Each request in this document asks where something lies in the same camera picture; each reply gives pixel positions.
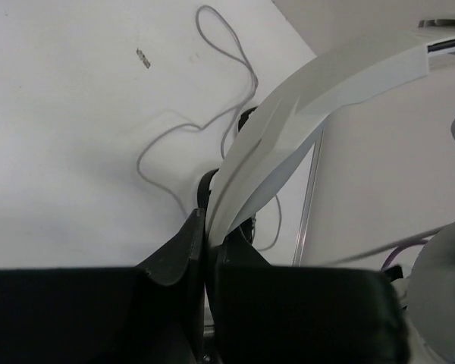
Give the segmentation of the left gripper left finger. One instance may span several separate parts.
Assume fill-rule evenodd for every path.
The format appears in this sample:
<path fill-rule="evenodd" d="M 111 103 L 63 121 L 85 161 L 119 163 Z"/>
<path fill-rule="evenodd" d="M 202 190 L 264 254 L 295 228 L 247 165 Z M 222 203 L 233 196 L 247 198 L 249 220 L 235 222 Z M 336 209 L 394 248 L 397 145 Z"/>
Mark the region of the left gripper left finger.
<path fill-rule="evenodd" d="M 0 269 L 0 363 L 201 360 L 204 224 L 135 266 Z"/>

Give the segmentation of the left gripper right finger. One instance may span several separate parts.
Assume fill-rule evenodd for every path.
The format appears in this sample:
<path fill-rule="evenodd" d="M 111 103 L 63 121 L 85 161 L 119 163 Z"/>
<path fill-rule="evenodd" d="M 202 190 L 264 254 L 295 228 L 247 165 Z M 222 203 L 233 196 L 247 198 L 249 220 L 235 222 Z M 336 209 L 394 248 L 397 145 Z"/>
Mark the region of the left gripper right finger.
<path fill-rule="evenodd" d="M 409 362 L 409 331 L 384 273 L 272 265 L 239 235 L 208 257 L 222 362 Z"/>

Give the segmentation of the white grey headphones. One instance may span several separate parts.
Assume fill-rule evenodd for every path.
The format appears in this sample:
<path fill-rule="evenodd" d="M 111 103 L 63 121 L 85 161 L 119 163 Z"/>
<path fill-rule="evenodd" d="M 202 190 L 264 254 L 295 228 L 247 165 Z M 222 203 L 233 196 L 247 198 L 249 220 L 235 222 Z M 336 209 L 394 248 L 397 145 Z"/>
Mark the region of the white grey headphones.
<path fill-rule="evenodd" d="M 256 214 L 286 184 L 328 117 L 425 77 L 429 59 L 455 53 L 455 12 L 417 30 L 364 36 L 288 77 L 256 109 L 226 155 L 209 199 L 210 246 Z M 455 362 L 455 222 L 423 247 L 407 289 L 412 328 L 439 359 Z"/>

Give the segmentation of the aluminium front rail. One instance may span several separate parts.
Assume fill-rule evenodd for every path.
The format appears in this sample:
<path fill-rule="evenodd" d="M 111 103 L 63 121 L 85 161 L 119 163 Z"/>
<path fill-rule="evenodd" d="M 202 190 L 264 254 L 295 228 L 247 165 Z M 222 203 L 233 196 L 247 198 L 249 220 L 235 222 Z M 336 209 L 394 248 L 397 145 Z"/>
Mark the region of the aluminium front rail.
<path fill-rule="evenodd" d="M 312 205 L 312 198 L 315 187 L 315 180 L 317 177 L 317 171 L 319 167 L 319 159 L 321 154 L 321 148 L 323 143 L 323 133 L 320 134 L 318 139 L 315 141 L 314 146 L 312 147 L 312 159 L 309 170 L 308 184 L 306 186 L 305 199 L 303 203 L 303 210 L 300 220 L 300 228 L 297 235 L 297 243 L 295 246 L 295 252 L 293 256 L 293 267 L 301 266 L 304 246 L 306 242 L 306 237 L 309 229 L 309 216 Z"/>

